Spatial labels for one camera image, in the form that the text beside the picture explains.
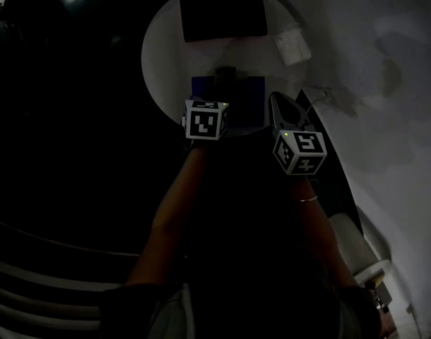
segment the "bracelet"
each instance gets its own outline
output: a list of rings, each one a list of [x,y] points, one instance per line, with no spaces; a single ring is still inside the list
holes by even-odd
[[[293,202],[303,202],[303,203],[305,203],[305,202],[312,202],[312,201],[315,201],[315,200],[317,200],[317,195],[315,195],[314,197],[311,197],[311,198],[306,198],[305,200],[294,200]]]

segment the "white wall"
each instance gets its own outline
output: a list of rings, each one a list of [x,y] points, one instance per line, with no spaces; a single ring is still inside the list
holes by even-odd
[[[431,333],[431,0],[281,0],[303,21],[308,83],[358,207],[384,235],[404,298]],[[401,337],[416,338],[400,331]]]

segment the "white box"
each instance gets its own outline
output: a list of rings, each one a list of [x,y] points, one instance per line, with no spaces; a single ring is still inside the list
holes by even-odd
[[[280,131],[273,155],[288,175],[315,174],[327,156],[320,132]]]
[[[186,100],[182,125],[186,138],[218,140],[228,124],[228,103]]]

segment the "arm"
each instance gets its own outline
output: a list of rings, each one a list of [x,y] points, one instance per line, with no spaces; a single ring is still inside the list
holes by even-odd
[[[197,146],[190,151],[156,211],[150,237],[126,281],[126,286],[167,283],[203,180],[207,156],[206,146]]]
[[[357,282],[338,250],[335,232],[318,200],[298,202],[315,196],[310,182],[306,177],[292,177],[289,180],[289,192],[294,201],[303,244],[321,257],[335,288],[356,286]]]

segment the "white round table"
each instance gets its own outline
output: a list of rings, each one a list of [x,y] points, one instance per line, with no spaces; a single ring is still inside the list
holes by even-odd
[[[305,63],[286,67],[273,40],[296,24],[277,0],[263,0],[268,35],[184,41],[179,0],[169,0],[152,19],[143,39],[141,64],[149,93],[166,115],[177,123],[184,113],[184,101],[191,96],[193,76],[213,76],[220,66],[235,66],[249,76],[263,76],[267,98],[278,90],[293,99],[305,77]],[[251,133],[244,130],[241,134]]]

